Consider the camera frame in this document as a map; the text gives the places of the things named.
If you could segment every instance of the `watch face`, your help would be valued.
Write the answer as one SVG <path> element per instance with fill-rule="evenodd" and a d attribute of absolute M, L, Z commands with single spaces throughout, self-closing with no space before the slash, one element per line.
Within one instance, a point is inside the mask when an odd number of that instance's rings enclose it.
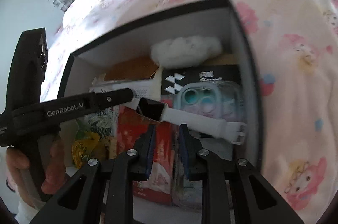
<path fill-rule="evenodd" d="M 141 98 L 136 112 L 151 120 L 160 122 L 165 103 L 154 101 L 147 98 Z"/>

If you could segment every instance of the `triangular cutout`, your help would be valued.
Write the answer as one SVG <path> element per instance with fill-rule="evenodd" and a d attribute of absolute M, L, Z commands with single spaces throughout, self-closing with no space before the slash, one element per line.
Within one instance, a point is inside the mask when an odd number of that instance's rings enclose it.
<path fill-rule="evenodd" d="M 76 210 L 86 178 L 85 175 L 80 176 L 72 187 L 58 200 L 58 205 L 70 210 Z"/>
<path fill-rule="evenodd" d="M 277 205 L 276 200 L 271 196 L 267 189 L 253 175 L 249 176 L 250 184 L 256 198 L 257 206 L 260 210 Z"/>

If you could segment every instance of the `white watch strap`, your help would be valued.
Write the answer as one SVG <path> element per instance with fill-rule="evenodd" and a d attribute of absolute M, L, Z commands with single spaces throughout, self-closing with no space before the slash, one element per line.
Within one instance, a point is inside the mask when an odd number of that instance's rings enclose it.
<path fill-rule="evenodd" d="M 133 110 L 137 109 L 139 99 L 133 98 L 131 102 L 125 103 Z M 202 132 L 216 138 L 223 138 L 235 145 L 242 145 L 245 136 L 245 123 L 227 122 L 224 119 L 214 119 L 186 111 L 166 107 L 161 119 L 175 125 L 186 124 L 189 129 Z"/>

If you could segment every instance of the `pink floral bedding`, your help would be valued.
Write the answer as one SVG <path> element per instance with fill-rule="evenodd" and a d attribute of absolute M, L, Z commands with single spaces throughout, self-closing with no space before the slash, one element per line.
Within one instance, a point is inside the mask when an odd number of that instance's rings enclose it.
<path fill-rule="evenodd" d="M 69 54 L 150 13 L 196 0 L 76 0 L 49 50 L 41 100 Z M 256 54 L 266 118 L 263 175 L 305 223 L 337 191 L 338 0 L 233 0 Z"/>

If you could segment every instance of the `white fluffy object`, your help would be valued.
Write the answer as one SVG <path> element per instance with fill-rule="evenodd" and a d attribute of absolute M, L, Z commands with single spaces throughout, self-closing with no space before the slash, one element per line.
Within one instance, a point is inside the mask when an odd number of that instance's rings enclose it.
<path fill-rule="evenodd" d="M 180 37 L 168 39 L 151 47 L 152 60 L 167 69 L 195 67 L 223 51 L 221 41 L 214 37 Z"/>

